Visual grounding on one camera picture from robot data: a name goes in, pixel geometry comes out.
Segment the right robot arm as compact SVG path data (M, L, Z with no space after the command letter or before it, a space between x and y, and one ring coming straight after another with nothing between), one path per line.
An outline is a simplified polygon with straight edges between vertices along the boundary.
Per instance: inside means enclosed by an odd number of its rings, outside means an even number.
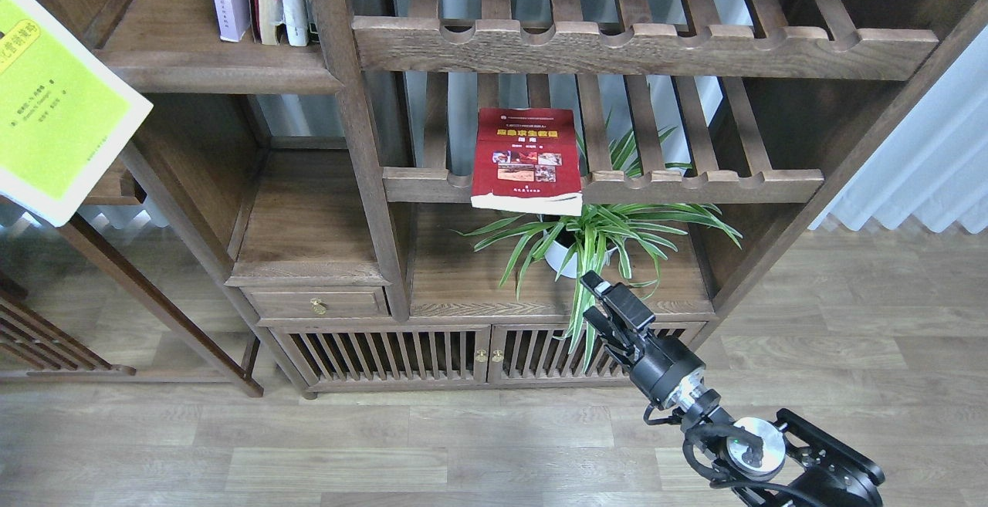
M885 473L787 409L775 421L734 418L705 386L705 364L681 340L650 329L653 313L621 283L586 272L580 282L602 306L585 320L648 398L684 434L685 461L712 488L748 506L880 506Z

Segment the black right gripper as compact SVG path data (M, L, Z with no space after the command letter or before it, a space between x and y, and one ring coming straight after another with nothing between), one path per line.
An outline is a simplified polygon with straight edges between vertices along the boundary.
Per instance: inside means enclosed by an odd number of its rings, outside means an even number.
M631 382L663 410L692 408L706 392L705 363L680 339L650 329L655 314L624 283L611 285L593 271L580 283L604 307L603 312L588 308L584 319L607 352L629 369Z

